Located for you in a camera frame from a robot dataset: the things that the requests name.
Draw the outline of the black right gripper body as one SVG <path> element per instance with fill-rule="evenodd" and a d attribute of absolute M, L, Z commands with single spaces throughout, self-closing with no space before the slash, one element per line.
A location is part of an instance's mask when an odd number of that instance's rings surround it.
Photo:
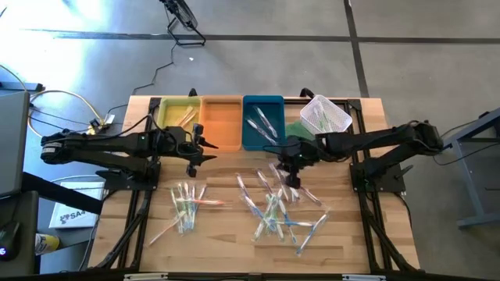
<path fill-rule="evenodd" d="M 284 170 L 288 173 L 285 177 L 285 183 L 289 187 L 300 187 L 301 179 L 298 174 L 301 169 L 306 166 L 312 166 L 313 159 L 303 155 L 301 152 L 282 150 L 278 156 L 280 164 L 278 169 Z"/>

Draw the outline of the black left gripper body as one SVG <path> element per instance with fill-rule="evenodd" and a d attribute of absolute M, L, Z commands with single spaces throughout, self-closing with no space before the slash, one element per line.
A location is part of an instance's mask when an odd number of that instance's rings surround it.
<path fill-rule="evenodd" d="M 177 156 L 189 161 L 186 173 L 191 178 L 197 175 L 196 166 L 200 166 L 204 162 L 203 148 L 199 144 L 204 126 L 195 123 L 193 129 L 194 131 L 189 133 L 181 126 L 170 127 L 170 132 L 176 141 Z"/>

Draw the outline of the orange plastic bin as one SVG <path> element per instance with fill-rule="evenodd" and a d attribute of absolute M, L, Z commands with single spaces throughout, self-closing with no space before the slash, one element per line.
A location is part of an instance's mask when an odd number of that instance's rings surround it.
<path fill-rule="evenodd" d="M 200 123 L 203 136 L 217 151 L 239 151 L 242 142 L 243 97 L 214 95 L 201 98 Z"/>

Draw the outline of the yellow plastic bin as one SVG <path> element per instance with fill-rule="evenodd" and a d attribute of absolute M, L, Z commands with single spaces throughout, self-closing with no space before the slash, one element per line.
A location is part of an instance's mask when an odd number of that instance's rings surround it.
<path fill-rule="evenodd" d="M 182 127 L 188 132 L 193 131 L 193 126 L 198 123 L 201 111 L 201 98 L 199 97 L 164 97 L 159 105 L 156 122 L 161 128 L 176 126 L 175 122 L 184 114 L 188 106 L 198 111 L 197 116 L 186 126 Z"/>

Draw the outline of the teal plastic bin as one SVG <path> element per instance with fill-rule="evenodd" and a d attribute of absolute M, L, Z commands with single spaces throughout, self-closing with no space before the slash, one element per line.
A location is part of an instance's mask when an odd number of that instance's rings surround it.
<path fill-rule="evenodd" d="M 267 119 L 277 131 L 278 138 L 275 138 L 266 125 L 261 121 L 259 115 L 254 110 L 256 105 L 262 109 Z M 285 117 L 284 98 L 280 95 L 245 95 L 243 97 L 243 123 L 242 123 L 242 145 L 246 151 L 261 151 L 264 146 L 272 145 L 266 138 L 261 136 L 246 121 L 246 118 L 253 119 L 263 128 L 277 144 L 283 144 L 285 139 Z"/>

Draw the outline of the white perforated plastic basket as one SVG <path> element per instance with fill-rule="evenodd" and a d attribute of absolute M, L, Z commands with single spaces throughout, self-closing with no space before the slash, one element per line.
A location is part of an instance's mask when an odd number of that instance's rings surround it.
<path fill-rule="evenodd" d="M 322 133 L 317 127 L 317 119 L 313 112 L 313 106 L 317 104 L 323 106 L 325 115 L 329 121 L 330 130 L 328 133 L 344 132 L 352 124 L 352 117 L 342 108 L 335 105 L 323 95 L 317 95 L 300 111 L 301 123 L 311 134 L 316 135 Z"/>

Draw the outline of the white plastic strip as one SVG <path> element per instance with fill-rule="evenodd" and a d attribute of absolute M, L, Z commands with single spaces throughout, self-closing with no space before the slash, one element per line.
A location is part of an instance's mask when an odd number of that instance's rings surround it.
<path fill-rule="evenodd" d="M 386 276 L 343 274 L 342 281 L 387 281 Z"/>
<path fill-rule="evenodd" d="M 126 274 L 123 281 L 165 281 L 168 280 L 167 273 L 134 273 Z"/>

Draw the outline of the black floor fan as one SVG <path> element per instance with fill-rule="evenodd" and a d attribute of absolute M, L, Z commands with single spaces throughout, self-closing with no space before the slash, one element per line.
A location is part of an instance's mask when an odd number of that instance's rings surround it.
<path fill-rule="evenodd" d="M 169 20 L 166 30 L 168 35 L 175 40 L 176 45 L 181 47 L 194 47 L 194 46 L 204 46 L 206 43 L 206 38 L 198 31 L 198 21 L 195 18 L 194 13 L 189 8 L 185 0 L 159 0 L 166 10 L 166 14 L 170 13 L 174 16 L 172 20 Z M 175 23 L 180 23 L 187 31 L 195 32 L 200 38 L 197 42 L 180 42 L 180 38 L 173 34 L 173 26 Z"/>

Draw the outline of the white printed box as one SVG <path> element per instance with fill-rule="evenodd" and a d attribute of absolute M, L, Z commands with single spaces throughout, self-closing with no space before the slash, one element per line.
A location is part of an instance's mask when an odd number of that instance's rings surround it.
<path fill-rule="evenodd" d="M 59 185 L 94 199 L 103 199 L 103 182 L 61 182 Z M 94 213 L 55 203 L 49 227 L 51 229 L 90 228 L 94 226 L 97 218 L 98 216 Z"/>

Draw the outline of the yellow can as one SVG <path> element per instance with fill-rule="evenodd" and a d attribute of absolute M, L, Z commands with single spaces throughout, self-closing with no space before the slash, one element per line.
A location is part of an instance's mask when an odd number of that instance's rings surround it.
<path fill-rule="evenodd" d="M 34 252 L 36 255 L 49 254 L 57 251 L 59 244 L 60 239 L 58 237 L 37 233 L 35 235 Z"/>

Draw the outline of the black office desk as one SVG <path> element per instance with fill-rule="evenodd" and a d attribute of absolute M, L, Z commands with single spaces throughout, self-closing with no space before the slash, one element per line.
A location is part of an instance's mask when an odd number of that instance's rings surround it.
<path fill-rule="evenodd" d="M 66 189 L 38 176 L 23 173 L 20 191 L 0 197 L 0 226 L 11 220 L 20 223 L 19 254 L 11 261 L 0 261 L 0 279 L 35 273 L 34 245 L 40 197 L 96 215 L 102 211 L 102 200 Z"/>

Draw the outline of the grey flat panel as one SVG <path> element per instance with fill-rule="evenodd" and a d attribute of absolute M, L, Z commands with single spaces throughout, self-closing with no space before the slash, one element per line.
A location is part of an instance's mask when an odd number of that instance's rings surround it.
<path fill-rule="evenodd" d="M 21 188 L 29 104 L 28 93 L 0 95 L 0 197 Z"/>

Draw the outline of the black computer mouse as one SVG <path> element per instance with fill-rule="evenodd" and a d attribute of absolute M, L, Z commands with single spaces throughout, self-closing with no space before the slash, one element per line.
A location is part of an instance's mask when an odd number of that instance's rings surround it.
<path fill-rule="evenodd" d="M 13 260 L 20 251 L 20 223 L 9 221 L 0 226 L 0 261 Z"/>

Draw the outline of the grey metal table frame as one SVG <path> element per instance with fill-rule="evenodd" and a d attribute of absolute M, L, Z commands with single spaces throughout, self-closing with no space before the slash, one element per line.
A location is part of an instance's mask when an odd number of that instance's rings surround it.
<path fill-rule="evenodd" d="M 500 107 L 459 127 L 445 138 L 464 179 L 474 214 L 457 221 L 468 226 L 500 222 Z"/>

